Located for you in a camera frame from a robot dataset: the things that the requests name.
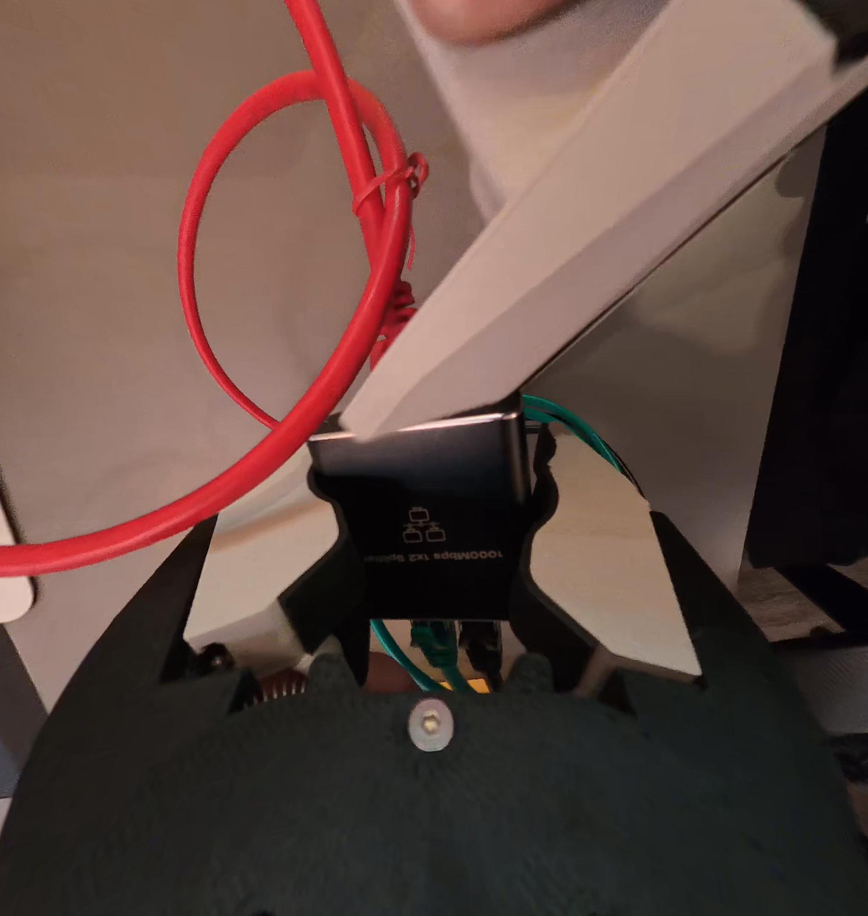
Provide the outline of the black ethernet splitter box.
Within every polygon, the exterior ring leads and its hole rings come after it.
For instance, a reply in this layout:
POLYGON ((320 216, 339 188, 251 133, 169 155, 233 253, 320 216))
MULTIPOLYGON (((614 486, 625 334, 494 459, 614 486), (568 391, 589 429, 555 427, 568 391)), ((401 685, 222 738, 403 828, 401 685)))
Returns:
POLYGON ((308 448, 356 549, 368 617, 509 620, 532 492, 519 396, 371 441, 334 417, 308 448))

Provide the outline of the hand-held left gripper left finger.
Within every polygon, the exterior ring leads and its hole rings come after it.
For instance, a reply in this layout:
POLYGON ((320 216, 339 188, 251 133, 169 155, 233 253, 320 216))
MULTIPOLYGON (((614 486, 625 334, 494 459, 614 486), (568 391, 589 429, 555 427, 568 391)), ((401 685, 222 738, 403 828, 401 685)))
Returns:
POLYGON ((195 650, 221 644, 262 677, 347 657, 364 573, 340 507, 292 458, 218 516, 185 630, 195 650))

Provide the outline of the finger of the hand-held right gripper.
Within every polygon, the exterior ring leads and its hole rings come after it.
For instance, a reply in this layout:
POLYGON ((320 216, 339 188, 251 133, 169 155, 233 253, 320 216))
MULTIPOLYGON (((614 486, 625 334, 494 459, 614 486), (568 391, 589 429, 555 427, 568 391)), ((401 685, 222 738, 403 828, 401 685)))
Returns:
POLYGON ((498 401, 868 87, 796 1, 673 1, 360 388, 361 440, 498 401))
POLYGON ((460 135, 472 199, 485 223, 554 156, 666 5, 566 2, 523 31, 486 44, 456 44, 432 35, 410 2, 398 3, 460 135))

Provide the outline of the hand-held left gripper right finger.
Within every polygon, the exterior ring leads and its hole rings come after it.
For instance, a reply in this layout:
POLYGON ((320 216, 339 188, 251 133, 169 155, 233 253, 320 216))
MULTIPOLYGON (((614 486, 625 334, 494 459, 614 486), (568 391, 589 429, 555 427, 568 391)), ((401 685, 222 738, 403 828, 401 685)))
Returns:
POLYGON ((601 691, 617 671, 692 683, 692 644, 649 505, 627 476, 570 434, 533 441, 530 527, 509 624, 546 659, 556 691, 601 691))

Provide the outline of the person's right hand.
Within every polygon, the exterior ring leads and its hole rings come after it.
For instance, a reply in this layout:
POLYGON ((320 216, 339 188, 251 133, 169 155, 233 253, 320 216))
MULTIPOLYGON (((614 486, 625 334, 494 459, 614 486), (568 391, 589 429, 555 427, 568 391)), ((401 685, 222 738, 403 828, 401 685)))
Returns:
POLYGON ((535 28, 578 1, 410 1, 421 26, 454 45, 493 43, 535 28))

